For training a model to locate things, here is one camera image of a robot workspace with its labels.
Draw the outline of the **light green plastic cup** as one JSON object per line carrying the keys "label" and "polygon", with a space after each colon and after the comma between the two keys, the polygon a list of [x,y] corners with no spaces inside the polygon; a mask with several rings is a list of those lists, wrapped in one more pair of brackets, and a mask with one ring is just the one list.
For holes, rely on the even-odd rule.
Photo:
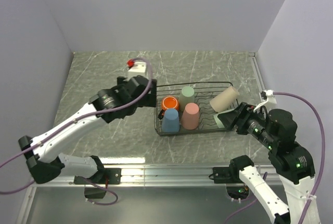
{"label": "light green plastic cup", "polygon": [[222,121],[218,118],[218,115],[219,114],[217,113],[213,117],[214,117],[215,123],[217,125],[217,128],[222,129],[222,128],[224,128],[224,125],[223,125]]}

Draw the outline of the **beige plastic cup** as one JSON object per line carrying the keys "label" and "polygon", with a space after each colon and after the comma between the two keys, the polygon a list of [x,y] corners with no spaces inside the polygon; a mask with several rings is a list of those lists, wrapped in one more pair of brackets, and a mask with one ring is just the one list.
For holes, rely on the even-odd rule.
{"label": "beige plastic cup", "polygon": [[230,86],[225,89],[223,92],[219,93],[213,99],[210,100],[210,106],[215,112],[223,112],[230,107],[230,105],[238,99],[240,93],[238,90]]}

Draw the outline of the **salmon plastic cup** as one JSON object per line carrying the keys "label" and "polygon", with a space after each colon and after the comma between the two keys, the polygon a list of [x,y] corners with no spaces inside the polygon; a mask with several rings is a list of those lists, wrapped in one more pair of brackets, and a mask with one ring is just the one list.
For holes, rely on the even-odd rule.
{"label": "salmon plastic cup", "polygon": [[187,130],[194,130],[199,125],[199,107],[195,103],[188,103],[184,109],[181,125]]}

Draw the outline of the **orange mug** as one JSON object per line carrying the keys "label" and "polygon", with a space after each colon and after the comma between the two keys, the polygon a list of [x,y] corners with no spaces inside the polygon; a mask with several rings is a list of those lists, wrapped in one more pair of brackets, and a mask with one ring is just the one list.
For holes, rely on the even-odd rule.
{"label": "orange mug", "polygon": [[162,99],[161,102],[161,111],[158,114],[158,119],[161,120],[164,117],[164,113],[168,109],[175,109],[179,110],[179,101],[176,97],[174,96],[166,96]]}

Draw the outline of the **pale green plastic cup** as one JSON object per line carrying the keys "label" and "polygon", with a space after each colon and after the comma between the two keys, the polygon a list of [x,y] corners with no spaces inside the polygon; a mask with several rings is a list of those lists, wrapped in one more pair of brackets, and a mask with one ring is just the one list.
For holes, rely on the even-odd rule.
{"label": "pale green plastic cup", "polygon": [[191,86],[183,87],[180,92],[180,96],[178,98],[180,104],[180,110],[184,111],[187,104],[193,103],[194,97],[195,97],[195,91]]}

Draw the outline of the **black wire dish rack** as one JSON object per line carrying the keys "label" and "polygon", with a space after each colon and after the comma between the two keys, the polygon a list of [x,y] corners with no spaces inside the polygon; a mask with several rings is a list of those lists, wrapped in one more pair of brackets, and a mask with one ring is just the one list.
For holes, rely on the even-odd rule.
{"label": "black wire dish rack", "polygon": [[[233,84],[231,82],[191,82],[191,83],[177,83],[169,85],[157,86],[157,103],[155,108],[155,131],[159,136],[173,136],[173,135],[189,135],[189,134],[205,134],[225,131],[224,127],[218,127],[214,115],[216,112],[210,106],[210,100],[222,93]],[[166,96],[179,97],[181,90],[185,86],[190,86],[194,89],[194,103],[199,107],[199,124],[194,130],[187,130],[180,127],[176,133],[166,133],[162,130],[162,119],[159,118],[162,110],[162,99]]]}

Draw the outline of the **blue plastic cup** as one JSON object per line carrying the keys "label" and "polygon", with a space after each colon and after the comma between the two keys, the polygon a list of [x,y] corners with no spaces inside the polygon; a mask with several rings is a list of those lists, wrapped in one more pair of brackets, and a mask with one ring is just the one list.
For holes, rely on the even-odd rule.
{"label": "blue plastic cup", "polygon": [[167,109],[162,120],[164,133],[176,133],[180,130],[179,114],[176,109]]}

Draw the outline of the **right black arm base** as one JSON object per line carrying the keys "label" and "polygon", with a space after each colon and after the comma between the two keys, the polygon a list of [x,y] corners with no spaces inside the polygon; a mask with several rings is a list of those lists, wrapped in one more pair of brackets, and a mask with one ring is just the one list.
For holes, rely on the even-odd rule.
{"label": "right black arm base", "polygon": [[209,179],[214,184],[224,184],[227,197],[231,200],[243,201],[249,196],[248,187],[232,174],[229,167],[213,167]]}

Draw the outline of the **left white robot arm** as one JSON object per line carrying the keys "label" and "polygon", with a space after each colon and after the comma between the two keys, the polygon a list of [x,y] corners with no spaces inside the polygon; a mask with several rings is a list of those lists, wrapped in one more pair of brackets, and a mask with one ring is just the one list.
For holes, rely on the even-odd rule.
{"label": "left white robot arm", "polygon": [[117,85],[100,90],[70,118],[36,137],[23,136],[18,142],[24,152],[28,170],[37,184],[58,176],[82,177],[101,183],[107,176],[100,158],[78,157],[63,153],[72,141],[87,133],[135,113],[137,108],[155,107],[157,80],[141,75],[117,78]]}

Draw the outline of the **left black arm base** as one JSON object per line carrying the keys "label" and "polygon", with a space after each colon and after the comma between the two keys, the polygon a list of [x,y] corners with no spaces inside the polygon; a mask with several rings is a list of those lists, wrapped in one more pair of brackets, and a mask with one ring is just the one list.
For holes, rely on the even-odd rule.
{"label": "left black arm base", "polygon": [[75,185],[88,185],[92,186],[84,188],[84,196],[88,200],[102,200],[106,196],[106,189],[110,185],[119,185],[121,182],[121,168],[104,168],[97,175],[91,178],[84,178],[82,176],[75,176],[73,183]]}

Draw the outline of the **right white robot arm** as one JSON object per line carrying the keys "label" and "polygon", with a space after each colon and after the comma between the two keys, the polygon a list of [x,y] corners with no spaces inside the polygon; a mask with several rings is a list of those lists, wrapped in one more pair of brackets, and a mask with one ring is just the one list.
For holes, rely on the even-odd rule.
{"label": "right white robot arm", "polygon": [[284,203],[259,174],[253,161],[242,155],[230,161],[222,173],[213,169],[215,183],[244,183],[265,209],[271,223],[320,223],[315,196],[315,169],[309,151],[296,142],[297,124],[292,114],[282,109],[255,112],[241,103],[237,108],[217,115],[227,130],[250,134],[268,150],[268,159],[276,170],[287,196]]}

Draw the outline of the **aluminium mounting rail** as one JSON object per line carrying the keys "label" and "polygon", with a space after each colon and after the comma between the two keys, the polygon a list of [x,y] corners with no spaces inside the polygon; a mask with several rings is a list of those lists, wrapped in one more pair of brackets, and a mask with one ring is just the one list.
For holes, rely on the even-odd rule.
{"label": "aluminium mounting rail", "polygon": [[[209,179],[214,167],[227,167],[215,164],[107,164],[106,168],[121,170],[120,183],[115,187],[216,187]],[[270,186],[281,186],[282,182],[275,168],[269,164],[256,165],[263,175],[268,172],[266,182]],[[32,187],[84,187],[74,184],[74,176],[59,176],[44,184],[32,184]]]}

